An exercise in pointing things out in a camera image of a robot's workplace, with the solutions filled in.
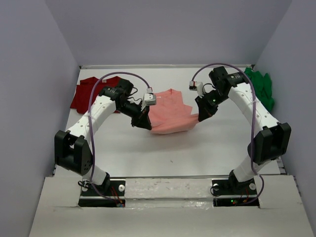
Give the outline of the pink polo shirt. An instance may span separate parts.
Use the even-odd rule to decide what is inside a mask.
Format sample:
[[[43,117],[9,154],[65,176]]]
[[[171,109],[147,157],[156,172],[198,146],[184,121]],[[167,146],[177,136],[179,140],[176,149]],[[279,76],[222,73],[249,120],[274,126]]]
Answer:
[[[171,134],[193,129],[198,123],[198,114],[184,104],[180,91],[169,89],[156,93],[157,104],[150,106],[149,119],[152,134]]]

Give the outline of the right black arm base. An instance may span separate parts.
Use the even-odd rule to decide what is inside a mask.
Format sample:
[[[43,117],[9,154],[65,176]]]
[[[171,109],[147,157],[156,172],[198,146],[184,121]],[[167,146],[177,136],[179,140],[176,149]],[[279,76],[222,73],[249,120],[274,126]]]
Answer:
[[[214,207],[260,206],[254,178],[239,182],[233,171],[226,179],[212,180],[210,193]]]

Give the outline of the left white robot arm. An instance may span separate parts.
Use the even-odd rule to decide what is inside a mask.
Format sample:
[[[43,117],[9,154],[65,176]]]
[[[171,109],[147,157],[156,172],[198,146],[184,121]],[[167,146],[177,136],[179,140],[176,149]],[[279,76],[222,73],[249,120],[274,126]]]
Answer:
[[[133,127],[151,130],[150,106],[156,104],[151,88],[140,103],[130,101],[134,85],[121,79],[117,86],[105,86],[95,100],[89,102],[87,112],[67,131],[59,130],[54,137],[55,164],[80,175],[90,182],[98,195],[110,187],[110,175],[96,165],[94,135],[103,122],[114,112],[131,118]]]

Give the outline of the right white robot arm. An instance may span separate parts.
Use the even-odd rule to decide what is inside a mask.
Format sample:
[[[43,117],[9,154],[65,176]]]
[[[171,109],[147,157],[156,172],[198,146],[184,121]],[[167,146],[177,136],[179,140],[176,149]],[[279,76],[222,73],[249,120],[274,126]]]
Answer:
[[[195,79],[191,79],[189,89],[197,92],[195,102],[200,122],[215,115],[220,104],[231,100],[251,126],[246,158],[230,172],[227,181],[228,190],[238,194],[265,165],[286,153],[291,127],[286,122],[279,122],[268,112],[242,70],[229,74],[225,67],[226,64],[214,64],[214,69],[209,73],[213,86],[210,92],[206,92],[204,84]]]

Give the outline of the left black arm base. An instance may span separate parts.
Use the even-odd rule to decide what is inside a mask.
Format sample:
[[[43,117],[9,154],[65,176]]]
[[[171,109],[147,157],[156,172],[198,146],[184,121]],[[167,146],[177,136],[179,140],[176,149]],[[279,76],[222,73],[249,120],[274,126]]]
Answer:
[[[109,186],[95,185],[95,189],[87,180],[79,180],[80,186],[79,206],[80,207],[125,207],[125,179],[110,179]]]

